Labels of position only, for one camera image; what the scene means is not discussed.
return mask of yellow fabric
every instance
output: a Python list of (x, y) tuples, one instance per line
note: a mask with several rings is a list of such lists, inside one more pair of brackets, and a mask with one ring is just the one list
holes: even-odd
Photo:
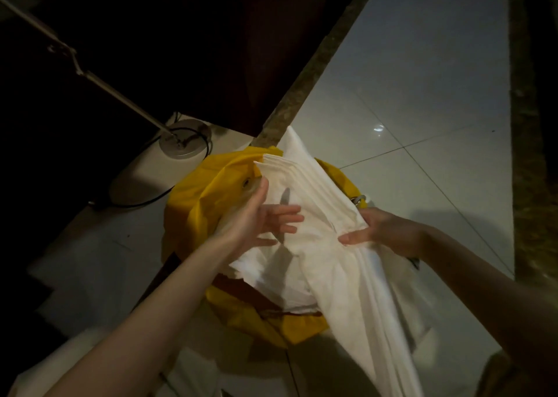
[[(261, 161), (266, 153), (283, 155), (276, 147), (247, 147), (241, 152), (211, 155), (175, 185), (164, 210), (163, 260), (172, 252), (184, 260), (215, 231), (220, 217), (240, 198), (246, 181), (261, 176), (254, 161)], [(317, 161), (348, 197), (360, 195), (341, 170)], [(252, 305), (214, 286), (206, 290), (205, 297), (226, 326), (284, 349), (328, 328), (323, 316), (262, 318)]]

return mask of lamp base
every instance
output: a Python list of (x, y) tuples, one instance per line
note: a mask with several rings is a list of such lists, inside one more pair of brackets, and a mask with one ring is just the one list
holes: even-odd
[[(211, 142), (211, 128), (198, 120), (187, 119), (181, 120), (169, 126), (171, 130), (176, 128), (187, 128), (195, 130), (203, 134), (208, 143)], [(208, 143), (191, 130), (174, 130), (172, 131), (178, 137), (178, 140), (169, 133), (161, 132), (159, 146), (165, 155), (172, 159), (189, 159), (193, 158), (201, 152), (205, 152)]]

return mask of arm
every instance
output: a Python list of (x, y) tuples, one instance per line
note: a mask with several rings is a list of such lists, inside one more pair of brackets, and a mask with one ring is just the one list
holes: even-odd
[(296, 232), (296, 227), (286, 223), (303, 220), (297, 215), (300, 206), (264, 205), (268, 186), (262, 179), (231, 227), (193, 252), (114, 332), (66, 372), (47, 396), (145, 394), (221, 266), (251, 247), (275, 244), (275, 240), (257, 238), (262, 232)]
[(369, 227), (345, 234), (339, 241), (375, 241), (406, 258), (422, 259), (517, 366), (549, 391), (558, 389), (558, 310), (436, 228), (377, 208), (361, 210), (361, 214)]

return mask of left arm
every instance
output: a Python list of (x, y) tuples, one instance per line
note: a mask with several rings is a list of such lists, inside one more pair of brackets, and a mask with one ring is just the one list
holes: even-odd
[(286, 223), (303, 220), (297, 215), (300, 206), (264, 205), (268, 186), (267, 180), (262, 179), (260, 188), (231, 227), (193, 252), (114, 332), (66, 372), (46, 396), (144, 394), (219, 269), (251, 247), (275, 243), (257, 238), (261, 232), (296, 232), (296, 227)]

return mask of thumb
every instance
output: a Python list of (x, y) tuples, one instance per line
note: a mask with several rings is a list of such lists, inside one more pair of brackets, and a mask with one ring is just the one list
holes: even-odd
[(268, 190), (269, 180), (266, 177), (262, 177), (260, 186), (256, 189), (248, 201), (248, 206), (253, 210), (258, 210), (259, 207), (266, 201)]
[(364, 230), (358, 230), (353, 232), (348, 232), (339, 236), (338, 240), (342, 244), (359, 244), (365, 241), (370, 241), (372, 238), (372, 229), (365, 228)]

